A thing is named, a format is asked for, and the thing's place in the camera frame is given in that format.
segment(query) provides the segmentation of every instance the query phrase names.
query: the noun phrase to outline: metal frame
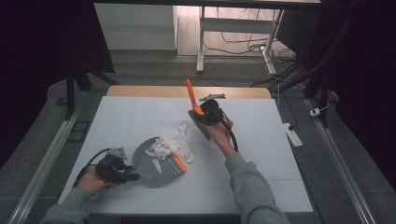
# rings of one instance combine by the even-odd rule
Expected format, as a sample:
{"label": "metal frame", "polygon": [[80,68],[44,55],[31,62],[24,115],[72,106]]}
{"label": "metal frame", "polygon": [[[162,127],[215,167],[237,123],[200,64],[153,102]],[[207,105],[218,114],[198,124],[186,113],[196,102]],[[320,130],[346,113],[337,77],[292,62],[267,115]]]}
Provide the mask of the metal frame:
{"label": "metal frame", "polygon": [[283,10],[280,10],[274,21],[254,21],[254,20],[236,20],[223,18],[206,18],[205,7],[200,7],[200,35],[197,56],[197,73],[204,72],[204,36],[208,32],[229,32],[229,33],[249,33],[249,34],[267,34],[268,42],[265,49],[262,50],[262,56],[265,66],[270,75],[276,74],[276,70],[269,55],[272,43],[274,41],[277,27],[282,17]]}
{"label": "metal frame", "polygon": [[[310,110],[315,107],[311,105],[311,102],[309,100],[305,100],[305,103]],[[364,196],[361,193],[361,189],[353,178],[352,173],[350,173],[337,144],[332,138],[332,133],[330,129],[325,127],[320,119],[315,119],[315,123],[322,137],[322,140],[326,145],[326,148],[329,150],[329,154],[332,158],[334,166],[337,169],[338,174],[340,175],[344,183],[344,186],[346,187],[346,191],[348,192],[351,201],[355,205],[355,209],[359,217],[361,218],[361,223],[375,224],[375,218],[373,217],[370,207],[364,199]]]}
{"label": "metal frame", "polygon": [[162,6],[191,6],[191,7],[249,7],[289,10],[327,10],[329,7],[338,7],[333,1],[318,0],[317,2],[305,0],[92,0],[93,3],[110,4],[138,4]]}
{"label": "metal frame", "polygon": [[28,217],[33,204],[40,193],[40,190],[43,188],[46,179],[50,174],[53,164],[55,163],[62,147],[64,146],[67,135],[69,135],[70,130],[73,128],[73,125],[76,122],[76,119],[87,99],[88,93],[82,91],[78,96],[78,106],[76,107],[75,112],[71,115],[69,120],[64,120],[62,123],[59,131],[53,138],[46,155],[38,165],[32,180],[29,182],[29,185],[21,196],[20,201],[12,212],[11,218],[7,223],[24,223]]}

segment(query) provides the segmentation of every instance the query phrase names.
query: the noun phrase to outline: hand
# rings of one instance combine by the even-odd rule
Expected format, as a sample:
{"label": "hand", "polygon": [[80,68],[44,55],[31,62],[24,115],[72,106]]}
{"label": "hand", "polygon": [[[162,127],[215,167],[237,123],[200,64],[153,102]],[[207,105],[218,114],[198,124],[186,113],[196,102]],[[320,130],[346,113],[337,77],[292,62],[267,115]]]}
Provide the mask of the hand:
{"label": "hand", "polygon": [[117,186],[118,183],[107,182],[102,179],[97,173],[94,165],[88,167],[85,174],[78,181],[77,188],[84,189],[90,194],[95,194],[97,191],[109,186]]}
{"label": "hand", "polygon": [[[224,117],[224,121],[230,125],[230,128],[233,127],[233,121]],[[213,141],[218,145],[221,152],[227,158],[235,153],[235,149],[230,143],[230,135],[228,134],[227,129],[224,125],[219,122],[215,125],[206,125],[207,131],[209,132],[210,137]]]}

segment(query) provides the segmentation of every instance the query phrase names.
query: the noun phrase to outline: power strip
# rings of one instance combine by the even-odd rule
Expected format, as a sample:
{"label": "power strip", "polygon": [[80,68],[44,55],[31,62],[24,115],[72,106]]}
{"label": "power strip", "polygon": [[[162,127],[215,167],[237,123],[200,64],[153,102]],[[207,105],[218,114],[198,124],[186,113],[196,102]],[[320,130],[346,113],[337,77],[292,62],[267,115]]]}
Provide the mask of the power strip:
{"label": "power strip", "polygon": [[294,130],[289,130],[290,127],[289,123],[284,123],[283,127],[285,128],[285,132],[288,135],[288,138],[294,147],[300,147],[303,145],[303,142],[300,140],[297,133]]}

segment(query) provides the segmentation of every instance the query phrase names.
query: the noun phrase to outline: white table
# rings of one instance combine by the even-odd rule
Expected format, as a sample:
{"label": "white table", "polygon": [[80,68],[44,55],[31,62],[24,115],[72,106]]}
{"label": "white table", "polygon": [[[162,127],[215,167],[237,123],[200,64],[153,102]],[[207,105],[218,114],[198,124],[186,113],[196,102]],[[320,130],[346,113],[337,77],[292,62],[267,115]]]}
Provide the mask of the white table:
{"label": "white table", "polygon": [[[156,90],[171,92],[163,87]],[[140,179],[103,190],[92,198],[91,213],[123,216],[239,213],[229,186],[224,156],[192,123],[187,114],[191,109],[190,100],[184,97],[164,98],[165,95],[162,98],[103,98],[60,202],[72,188],[79,170],[99,150],[124,147],[129,157],[126,163],[131,164],[132,155],[142,142],[159,135],[174,137],[176,129],[186,123],[185,140],[196,157],[194,163],[186,163],[187,173],[172,180]],[[277,205],[284,212],[312,212],[275,101],[219,99],[218,102],[235,123],[233,131],[239,151],[247,161],[256,162],[274,192]]]}

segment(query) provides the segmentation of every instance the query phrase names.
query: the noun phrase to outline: cable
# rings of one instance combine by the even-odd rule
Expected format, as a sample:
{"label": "cable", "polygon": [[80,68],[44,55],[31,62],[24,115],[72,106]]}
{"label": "cable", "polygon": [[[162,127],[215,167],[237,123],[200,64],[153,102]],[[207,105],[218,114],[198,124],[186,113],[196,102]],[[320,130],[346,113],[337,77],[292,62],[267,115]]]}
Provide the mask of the cable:
{"label": "cable", "polygon": [[244,14],[240,15],[239,17],[237,17],[237,19],[240,19],[241,17],[245,16],[245,14],[247,14],[247,11],[248,11],[247,8],[242,9],[242,12],[243,12]]}
{"label": "cable", "polygon": [[88,167],[91,165],[91,162],[93,162],[93,160],[96,159],[96,157],[98,157],[100,154],[111,150],[111,148],[105,148],[100,150],[98,153],[96,153],[96,155],[94,155],[92,157],[92,159],[90,159],[90,161],[88,161],[88,163],[81,169],[81,171],[78,173],[78,176],[76,178],[75,183],[73,184],[73,187],[75,187],[78,184],[78,181],[82,178],[82,176],[85,174],[85,171],[88,169]]}
{"label": "cable", "polygon": [[273,20],[275,19],[275,11],[276,11],[276,9],[274,9],[274,11],[273,11]]}
{"label": "cable", "polygon": [[[256,20],[259,18],[259,15],[260,15],[260,9],[257,11]],[[247,48],[250,49],[250,50],[252,50],[252,49],[250,48],[250,45],[249,45],[250,40],[251,40],[251,37],[253,37],[253,34],[250,35],[250,39],[249,39],[248,42],[247,42]]]}
{"label": "cable", "polygon": [[280,118],[282,119],[282,122],[283,123],[285,123],[285,120],[283,119],[283,117],[282,117],[282,114],[280,113],[280,100],[279,100],[279,85],[280,84],[277,84],[277,111],[278,111],[278,113],[279,113],[279,116],[280,116]]}
{"label": "cable", "polygon": [[216,82],[214,82],[214,81],[211,81],[211,80],[209,80],[209,79],[207,79],[206,81],[209,82],[209,83],[212,83],[212,84],[215,85],[215,86],[222,87],[222,86],[219,85],[218,83],[216,83]]}
{"label": "cable", "polygon": [[327,107],[329,107],[329,101],[327,101],[327,105],[323,108],[321,108],[319,111],[325,110]]}
{"label": "cable", "polygon": [[231,139],[233,140],[233,149],[235,149],[235,151],[238,151],[238,144],[236,143],[236,138],[235,135],[233,134],[233,131],[231,130],[231,125],[228,122],[228,118],[227,115],[224,113],[224,111],[222,112],[225,116],[225,118],[227,119],[227,123],[224,121],[224,119],[220,119],[220,122],[224,125],[225,129],[227,130],[228,134],[231,136]]}
{"label": "cable", "polygon": [[[280,73],[279,75],[281,76],[282,74],[284,74],[285,72],[287,72],[292,66],[293,66],[293,64],[289,65],[289,67],[286,68],[286,69],[285,69],[282,73]],[[250,87],[253,87],[253,86],[257,85],[257,84],[261,84],[261,83],[265,83],[265,82],[268,82],[268,81],[272,81],[272,80],[274,80],[274,78],[273,78],[273,77],[270,77],[270,78],[268,78],[268,79],[265,79],[264,81],[254,82],[254,83],[252,83],[252,84],[250,85]]]}
{"label": "cable", "polygon": [[[282,78],[278,78],[277,81],[275,81],[273,84],[271,84],[271,85],[268,87],[269,91],[272,91],[271,89],[273,88],[273,86],[275,86],[275,84],[279,83],[280,81],[288,81],[288,82],[290,81],[290,79],[286,79],[286,77],[289,76],[297,67],[300,66],[298,63],[294,63],[294,64],[295,64],[295,66],[293,66],[293,67],[291,68],[291,70],[289,70],[289,71],[288,71],[287,73],[285,73],[283,76],[279,75],[279,76],[282,77]],[[294,77],[297,77],[297,76],[301,75],[301,74],[303,73],[303,71],[304,71],[304,68],[302,68],[302,70],[301,70],[297,75],[295,75]],[[298,85],[298,86],[304,87],[304,85],[303,85],[303,84],[300,84],[300,83],[298,83],[297,85]]]}
{"label": "cable", "polygon": [[[282,72],[281,74],[279,74],[279,78],[276,78],[277,81],[275,81],[273,84],[271,84],[268,87],[268,90],[271,91],[271,89],[273,88],[273,86],[275,86],[275,84],[279,83],[279,81],[289,81],[288,79],[285,79],[285,77],[287,77],[289,74],[291,74],[292,71],[294,71],[294,69],[297,68],[297,66],[299,66],[299,64],[297,63],[293,63],[292,65],[290,65],[284,72]],[[269,74],[266,66],[265,66],[265,72],[267,73],[268,76],[271,77],[271,75]]]}
{"label": "cable", "polygon": [[[205,44],[205,42],[204,42],[204,46],[205,46],[205,48],[207,48],[207,49],[212,49],[212,48],[208,47],[208,46]],[[242,52],[230,52],[230,51],[227,51],[227,50],[224,50],[224,49],[212,49],[212,50],[218,50],[218,51],[222,51],[222,52],[226,52],[226,53],[231,53],[231,54],[244,54],[244,53],[250,53],[250,50],[242,51]]]}
{"label": "cable", "polygon": [[277,63],[292,63],[292,62],[296,62],[295,57],[280,57],[280,56],[279,56],[280,52],[281,52],[281,51],[284,51],[284,50],[287,50],[287,49],[282,49],[282,50],[280,50],[280,51],[277,53],[277,56],[275,56],[274,50],[271,49],[271,53],[272,53],[272,55],[273,55],[273,56],[271,56],[271,59],[273,59],[273,60],[276,61]]}
{"label": "cable", "polygon": [[[222,18],[224,18],[223,15],[221,14],[221,12],[219,11],[219,8],[218,8],[218,7],[217,7],[217,13],[218,13],[218,18],[220,18],[220,16],[221,16]],[[240,18],[243,17],[245,14],[246,14],[246,10],[245,10],[245,13],[244,13],[243,15],[239,16],[237,19],[240,19]],[[222,38],[223,38],[223,40],[224,40],[225,42],[229,42],[229,43],[244,43],[244,42],[250,42],[250,41],[268,40],[268,38],[263,38],[263,39],[251,39],[251,37],[250,37],[249,40],[227,40],[227,39],[224,37],[224,32],[221,32],[221,36],[222,36]]]}

